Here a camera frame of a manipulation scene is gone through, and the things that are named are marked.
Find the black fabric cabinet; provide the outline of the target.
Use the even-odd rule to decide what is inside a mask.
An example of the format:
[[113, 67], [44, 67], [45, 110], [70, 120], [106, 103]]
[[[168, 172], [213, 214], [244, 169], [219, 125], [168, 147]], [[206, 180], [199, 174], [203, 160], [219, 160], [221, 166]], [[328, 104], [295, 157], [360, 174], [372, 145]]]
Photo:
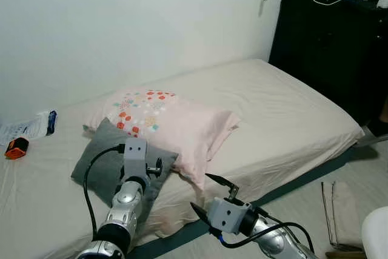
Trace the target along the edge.
[[379, 0], [281, 0], [269, 63], [326, 96], [358, 125], [387, 95], [387, 12]]

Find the orange and black device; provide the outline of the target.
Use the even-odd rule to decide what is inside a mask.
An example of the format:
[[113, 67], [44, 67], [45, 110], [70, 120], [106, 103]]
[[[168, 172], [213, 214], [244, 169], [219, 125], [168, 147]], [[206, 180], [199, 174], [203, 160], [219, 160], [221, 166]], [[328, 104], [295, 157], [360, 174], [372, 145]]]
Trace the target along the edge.
[[9, 142], [5, 150], [6, 159], [15, 160], [25, 156], [30, 148], [30, 141], [24, 137], [17, 137]]

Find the grey square pillow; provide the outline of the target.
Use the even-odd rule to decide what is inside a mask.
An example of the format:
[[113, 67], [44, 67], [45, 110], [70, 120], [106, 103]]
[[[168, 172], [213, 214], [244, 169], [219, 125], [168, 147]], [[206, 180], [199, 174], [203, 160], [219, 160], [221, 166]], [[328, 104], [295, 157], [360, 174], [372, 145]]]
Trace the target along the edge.
[[[124, 143], [127, 138], [127, 132], [117, 128], [107, 118], [102, 120], [99, 127], [93, 131], [91, 142], [86, 146], [72, 174], [70, 174], [72, 180], [79, 185], [83, 185], [86, 170], [94, 157], [103, 150]], [[158, 177], [152, 176], [150, 186], [144, 192], [145, 209], [147, 211], [152, 208], [153, 203], [158, 198], [177, 158], [177, 153], [161, 150], [153, 145], [148, 146], [145, 162], [148, 166], [161, 166], [162, 173]], [[97, 159], [90, 170], [87, 189], [94, 192], [108, 206], [113, 204], [113, 196], [116, 187], [119, 186], [119, 174], [122, 165], [124, 165], [124, 155], [111, 151]]]

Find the beige bed mattress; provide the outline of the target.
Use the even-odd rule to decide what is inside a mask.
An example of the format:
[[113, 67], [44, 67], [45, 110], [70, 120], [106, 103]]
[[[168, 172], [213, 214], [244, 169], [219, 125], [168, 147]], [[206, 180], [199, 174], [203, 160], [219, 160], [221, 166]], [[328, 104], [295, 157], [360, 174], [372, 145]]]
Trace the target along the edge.
[[[211, 152], [206, 173], [240, 187], [254, 201], [335, 159], [363, 136], [343, 109], [261, 60], [227, 63], [166, 77], [122, 92], [147, 91], [231, 111], [239, 121]], [[0, 259], [74, 257], [91, 240], [88, 207], [70, 173], [91, 137], [85, 125], [108, 107], [109, 94], [58, 109], [55, 133], [31, 141], [9, 160], [0, 144]]]

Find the teal bed frame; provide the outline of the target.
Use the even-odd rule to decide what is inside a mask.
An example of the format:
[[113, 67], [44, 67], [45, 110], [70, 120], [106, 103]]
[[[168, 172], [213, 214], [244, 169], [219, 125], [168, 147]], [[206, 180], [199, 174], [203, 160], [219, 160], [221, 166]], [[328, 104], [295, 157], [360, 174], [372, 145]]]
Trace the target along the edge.
[[[314, 167], [313, 170], [302, 174], [299, 178], [296, 178], [293, 181], [289, 181], [288, 183], [277, 187], [277, 189], [271, 190], [271, 192], [256, 200], [255, 203], [259, 206], [271, 203], [271, 201], [283, 197], [283, 195], [286, 195], [289, 192], [293, 192], [294, 190], [299, 189], [318, 178], [322, 178], [328, 173], [332, 173], [333, 171], [344, 167], [347, 162], [353, 159], [355, 154], [356, 148], [352, 146], [344, 151], [344, 153], [340, 156], [335, 157], [332, 160], [328, 160], [318, 167]], [[175, 250], [176, 248], [197, 239], [198, 237], [206, 234], [206, 231], [207, 226], [203, 222], [196, 221], [186, 224], [182, 229], [180, 229], [180, 231], [175, 232], [172, 236], [153, 240], [152, 242], [144, 243], [139, 247], [134, 247], [128, 254], [127, 259], [155, 259], [156, 257], [162, 256], [167, 252]]]

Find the white plastic packet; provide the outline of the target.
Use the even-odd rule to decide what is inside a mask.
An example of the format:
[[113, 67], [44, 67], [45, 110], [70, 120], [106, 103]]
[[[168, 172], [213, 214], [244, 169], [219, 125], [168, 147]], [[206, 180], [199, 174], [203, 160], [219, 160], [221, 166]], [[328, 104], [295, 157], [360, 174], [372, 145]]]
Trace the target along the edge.
[[56, 111], [39, 112], [35, 117], [22, 121], [3, 121], [0, 119], [0, 146], [7, 146], [12, 140], [23, 137], [35, 140], [55, 133]]

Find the pink pillow with dot print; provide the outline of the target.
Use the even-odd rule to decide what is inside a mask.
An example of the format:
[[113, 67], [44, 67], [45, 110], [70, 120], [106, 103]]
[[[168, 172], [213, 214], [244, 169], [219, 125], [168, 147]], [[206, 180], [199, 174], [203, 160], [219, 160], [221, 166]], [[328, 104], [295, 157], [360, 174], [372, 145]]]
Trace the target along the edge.
[[105, 119], [114, 129], [178, 153], [174, 170], [200, 190], [211, 159], [241, 121], [233, 111], [143, 87], [111, 93], [89, 113], [85, 128], [95, 131]]

